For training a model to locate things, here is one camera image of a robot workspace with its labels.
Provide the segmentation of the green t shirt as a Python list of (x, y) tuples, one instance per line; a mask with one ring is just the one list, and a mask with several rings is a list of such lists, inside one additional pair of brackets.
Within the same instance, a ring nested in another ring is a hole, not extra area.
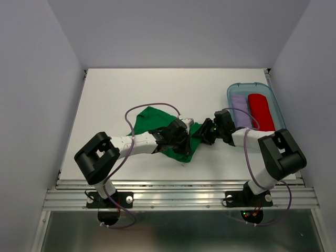
[[(135, 125), (133, 126), (134, 134), (138, 135), (146, 131), (166, 127), (175, 119), (176, 117), (173, 115), (170, 115), (160, 109), (148, 106), (137, 115)], [(191, 155), (177, 154), (171, 148), (162, 152), (162, 154), (182, 163), (190, 163), (190, 161), (192, 160), (192, 156), (195, 153), (196, 149), (199, 147), (200, 143), (201, 139), (191, 137)]]

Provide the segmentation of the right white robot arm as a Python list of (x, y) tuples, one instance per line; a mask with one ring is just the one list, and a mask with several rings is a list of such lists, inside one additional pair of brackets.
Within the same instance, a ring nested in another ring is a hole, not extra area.
[[(261, 194), (273, 188), (280, 180), (295, 174), (307, 166), (307, 159), (287, 129), (260, 131), (258, 128), (235, 126), (229, 111), (223, 109), (214, 114), (213, 120), (207, 118), (193, 134), (202, 143), (212, 145), (216, 139), (231, 146), (242, 146), (251, 179), (243, 186), (234, 201), (242, 200), (253, 205), (260, 200)], [(264, 167), (253, 175), (247, 149), (260, 151)]]

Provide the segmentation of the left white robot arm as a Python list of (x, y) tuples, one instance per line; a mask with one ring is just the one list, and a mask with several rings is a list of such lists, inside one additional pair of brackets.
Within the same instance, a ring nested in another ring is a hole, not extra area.
[(191, 154), (193, 119), (175, 119), (168, 126), (138, 135), (110, 137), (105, 132), (93, 136), (74, 156), (74, 160), (89, 185), (99, 194), (106, 207), (117, 200), (117, 190), (108, 175), (119, 159), (137, 154), (156, 154), (168, 149), (178, 154)]

